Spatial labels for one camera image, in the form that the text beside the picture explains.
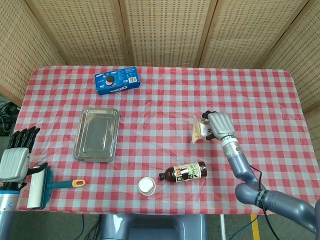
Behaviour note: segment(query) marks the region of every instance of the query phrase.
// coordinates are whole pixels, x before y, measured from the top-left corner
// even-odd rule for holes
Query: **lint roller handle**
[[[58,181],[49,183],[46,185],[50,189],[63,189],[63,188],[78,188],[86,185],[86,181],[83,179],[69,180],[69,181]]]

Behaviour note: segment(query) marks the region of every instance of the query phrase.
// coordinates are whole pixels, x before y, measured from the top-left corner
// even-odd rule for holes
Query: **metal tray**
[[[83,111],[73,156],[79,161],[110,162],[115,157],[119,112],[114,108]]]

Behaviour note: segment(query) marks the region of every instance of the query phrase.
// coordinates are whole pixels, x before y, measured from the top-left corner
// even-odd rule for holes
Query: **oreo box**
[[[135,89],[140,86],[135,66],[94,75],[96,92],[99,95]]]

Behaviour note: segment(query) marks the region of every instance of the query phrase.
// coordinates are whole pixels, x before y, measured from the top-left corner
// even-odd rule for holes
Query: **bottle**
[[[192,179],[205,178],[207,176],[207,167],[203,161],[191,164],[183,164],[169,167],[164,173],[159,173],[160,180],[169,182],[182,182]]]

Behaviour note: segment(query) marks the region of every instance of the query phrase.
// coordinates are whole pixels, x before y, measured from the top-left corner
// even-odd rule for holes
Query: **gray robot arm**
[[[235,138],[235,129],[229,116],[226,113],[207,111],[202,118],[209,120],[212,130],[212,135],[207,136],[207,140],[217,138],[222,141],[222,149],[234,176],[244,181],[235,188],[236,198],[243,204],[256,205],[261,209],[264,206],[265,210],[290,219],[315,233],[315,239],[320,240],[320,200],[314,208],[296,197],[266,190],[263,185],[259,190],[259,180]]]

